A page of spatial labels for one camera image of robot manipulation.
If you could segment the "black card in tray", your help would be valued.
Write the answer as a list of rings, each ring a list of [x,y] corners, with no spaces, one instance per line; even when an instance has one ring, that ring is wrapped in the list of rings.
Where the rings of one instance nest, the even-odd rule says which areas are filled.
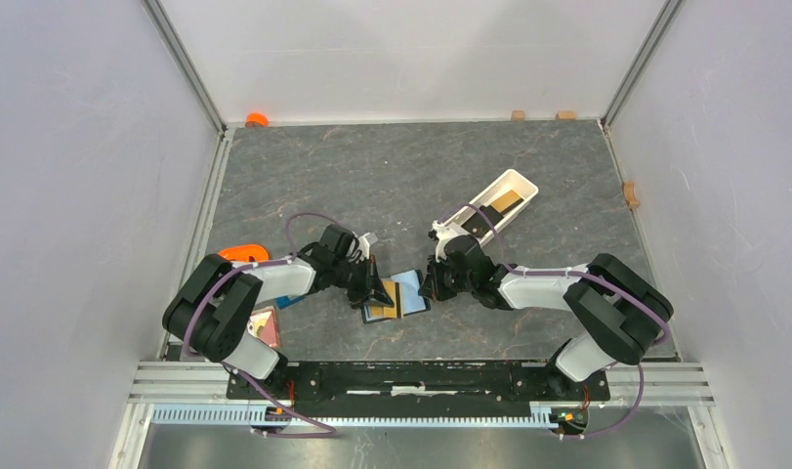
[[[482,239],[484,236],[492,233],[487,221],[490,221],[490,223],[497,228],[498,224],[503,220],[503,216],[492,210],[489,206],[481,206],[479,211],[485,218],[479,213],[474,213],[462,224],[462,228],[475,238]]]

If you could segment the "pink playing card box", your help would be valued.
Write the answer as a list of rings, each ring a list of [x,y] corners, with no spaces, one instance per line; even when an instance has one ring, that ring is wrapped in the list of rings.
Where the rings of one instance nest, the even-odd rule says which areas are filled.
[[[247,332],[269,347],[280,347],[280,332],[277,324],[277,313],[273,306],[254,310],[247,322]]]

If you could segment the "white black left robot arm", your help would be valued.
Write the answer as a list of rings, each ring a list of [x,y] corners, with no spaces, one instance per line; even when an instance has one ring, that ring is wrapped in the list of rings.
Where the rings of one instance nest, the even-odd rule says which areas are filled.
[[[276,398],[288,385],[286,358],[248,333],[254,307],[331,287],[345,290],[354,309],[393,306],[370,245],[368,235],[331,224],[319,240],[276,260],[239,262],[209,254],[166,307],[162,326],[182,341],[184,353],[248,374],[256,391]]]

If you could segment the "tan card in tray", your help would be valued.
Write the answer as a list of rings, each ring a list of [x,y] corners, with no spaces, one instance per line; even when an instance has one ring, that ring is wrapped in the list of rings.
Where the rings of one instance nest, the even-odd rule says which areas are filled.
[[[509,190],[495,198],[489,207],[504,216],[523,202],[523,197],[516,191]]]

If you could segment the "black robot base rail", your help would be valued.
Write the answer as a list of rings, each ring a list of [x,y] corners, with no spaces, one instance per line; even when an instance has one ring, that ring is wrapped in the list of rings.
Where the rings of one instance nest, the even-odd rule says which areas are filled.
[[[606,402],[606,375],[573,382],[517,360],[292,362],[263,382],[308,417],[523,417],[532,403]]]

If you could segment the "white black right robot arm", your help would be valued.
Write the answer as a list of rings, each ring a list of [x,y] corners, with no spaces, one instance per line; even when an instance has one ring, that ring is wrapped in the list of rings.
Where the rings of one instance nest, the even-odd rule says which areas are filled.
[[[579,392],[593,373],[613,363],[639,364],[668,339],[670,301],[611,254],[560,269],[494,262],[471,235],[457,235],[430,257],[421,296],[442,302],[468,293],[485,308],[528,308],[572,313],[583,332],[561,346],[545,373],[559,399]]]

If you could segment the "wooden block right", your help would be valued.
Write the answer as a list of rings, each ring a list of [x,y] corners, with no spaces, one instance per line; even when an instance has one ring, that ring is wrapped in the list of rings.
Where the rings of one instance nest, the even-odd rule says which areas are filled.
[[[556,113],[557,120],[575,120],[577,114],[571,110],[561,110]]]

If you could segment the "blue toy block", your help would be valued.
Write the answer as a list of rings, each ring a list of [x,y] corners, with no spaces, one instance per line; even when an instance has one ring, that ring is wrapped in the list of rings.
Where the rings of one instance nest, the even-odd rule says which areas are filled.
[[[300,303],[306,299],[305,296],[281,296],[274,300],[276,307],[283,310]]]

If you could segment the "gold credit card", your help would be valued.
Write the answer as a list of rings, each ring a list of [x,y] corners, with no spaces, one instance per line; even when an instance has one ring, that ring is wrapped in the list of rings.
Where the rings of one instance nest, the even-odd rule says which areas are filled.
[[[369,306],[365,308],[367,320],[390,320],[400,317],[400,309],[397,307]]]
[[[397,281],[392,281],[387,279],[383,282],[386,292],[388,293],[389,297],[393,300],[392,306],[385,306],[385,307],[397,307],[400,309],[401,312],[401,285]]]

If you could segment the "orange round cap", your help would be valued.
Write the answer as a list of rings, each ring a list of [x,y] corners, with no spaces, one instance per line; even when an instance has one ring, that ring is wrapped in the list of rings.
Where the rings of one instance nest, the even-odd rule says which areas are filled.
[[[244,120],[244,126],[247,128],[267,127],[268,125],[269,125],[269,120],[267,119],[267,117],[259,112],[248,113]]]

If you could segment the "wooden curved block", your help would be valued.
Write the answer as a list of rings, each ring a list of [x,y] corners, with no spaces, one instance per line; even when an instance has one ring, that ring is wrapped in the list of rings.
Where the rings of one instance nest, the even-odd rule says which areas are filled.
[[[640,207],[641,201],[637,195],[637,186],[634,181],[625,181],[622,184],[622,192],[626,202],[626,206],[630,210],[635,210]]]

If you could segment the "black card holder wallet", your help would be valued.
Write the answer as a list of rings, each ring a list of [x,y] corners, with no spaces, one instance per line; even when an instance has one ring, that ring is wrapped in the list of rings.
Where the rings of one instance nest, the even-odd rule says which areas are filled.
[[[410,316],[428,312],[430,300],[419,294],[424,279],[420,270],[406,271],[383,280],[385,289],[394,300],[392,307],[365,306],[361,310],[364,324],[388,320],[402,320]]]

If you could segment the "white card tray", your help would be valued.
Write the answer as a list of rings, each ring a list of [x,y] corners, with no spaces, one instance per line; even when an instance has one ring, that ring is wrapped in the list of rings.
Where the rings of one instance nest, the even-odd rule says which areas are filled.
[[[469,202],[433,221],[432,234],[445,240],[471,235],[485,247],[506,229],[539,194],[539,188],[515,169],[507,169]]]

